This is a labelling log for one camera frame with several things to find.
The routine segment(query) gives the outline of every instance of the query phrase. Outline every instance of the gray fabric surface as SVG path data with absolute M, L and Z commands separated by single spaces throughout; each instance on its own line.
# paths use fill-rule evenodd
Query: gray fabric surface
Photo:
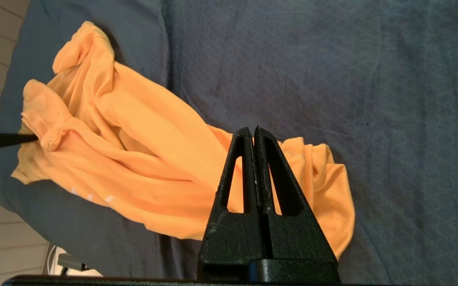
M 24 84 L 52 78 L 84 20 L 207 123 L 332 148 L 357 213 L 343 282 L 458 285 L 458 1 L 32 1 L 0 131 L 19 129 Z M 49 181 L 23 186 L 16 151 L 0 150 L 0 204 L 46 239 L 103 275 L 195 275 L 198 242 Z

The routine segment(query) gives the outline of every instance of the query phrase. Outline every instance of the orange cloth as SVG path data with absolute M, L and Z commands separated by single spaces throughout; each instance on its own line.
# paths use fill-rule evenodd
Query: orange cloth
M 107 36 L 85 22 L 54 60 L 47 85 L 24 88 L 22 145 L 12 176 L 51 179 L 148 230 L 201 240 L 231 143 L 181 99 L 114 60 Z M 281 148 L 334 253 L 353 235 L 355 212 L 345 166 L 327 145 L 303 138 Z M 229 209 L 242 212 L 241 165 Z

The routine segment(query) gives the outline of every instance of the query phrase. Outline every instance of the textured fabric pattern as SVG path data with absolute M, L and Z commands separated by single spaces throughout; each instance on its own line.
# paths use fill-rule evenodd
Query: textured fabric pattern
M 118 61 L 207 123 L 229 132 L 259 124 L 278 139 L 332 148 L 347 166 L 357 214 L 343 282 L 458 285 L 458 1 L 61 1 L 29 9 L 0 131 L 18 130 L 25 82 L 51 79 L 53 56 L 93 21 Z M 147 267 L 192 275 L 194 245 L 160 237 L 145 247 L 137 227 L 118 236 L 128 240 L 118 242 L 127 256 L 111 249 L 111 234 L 80 246 L 84 236 L 113 232 L 90 215 L 131 223 L 51 183 L 18 185 L 8 179 L 15 156 L 0 151 L 0 203 L 42 235 L 105 275 L 147 276 Z M 75 212 L 78 227 L 60 209 Z M 153 247 L 165 258 L 144 257 Z

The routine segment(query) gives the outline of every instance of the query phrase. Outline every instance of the blue bedsheet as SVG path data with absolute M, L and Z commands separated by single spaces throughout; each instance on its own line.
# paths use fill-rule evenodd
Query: blue bedsheet
M 19 129 L 24 84 L 53 77 L 85 20 L 119 62 L 207 123 L 332 148 L 357 214 L 343 282 L 458 285 L 458 1 L 34 0 L 0 131 Z M 195 277 L 199 242 L 149 232 L 50 181 L 23 186 L 9 177 L 16 152 L 0 150 L 0 204 L 46 239 L 103 275 Z

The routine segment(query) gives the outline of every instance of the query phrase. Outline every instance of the orange shirt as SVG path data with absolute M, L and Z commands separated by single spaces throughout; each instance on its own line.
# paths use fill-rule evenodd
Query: orange shirt
M 56 77 L 24 87 L 22 145 L 12 176 L 50 179 L 148 230 L 201 240 L 231 143 L 180 98 L 114 60 L 107 36 L 84 22 L 54 60 Z M 355 212 L 345 166 L 327 145 L 280 144 L 337 258 Z M 229 209 L 243 211 L 241 165 Z

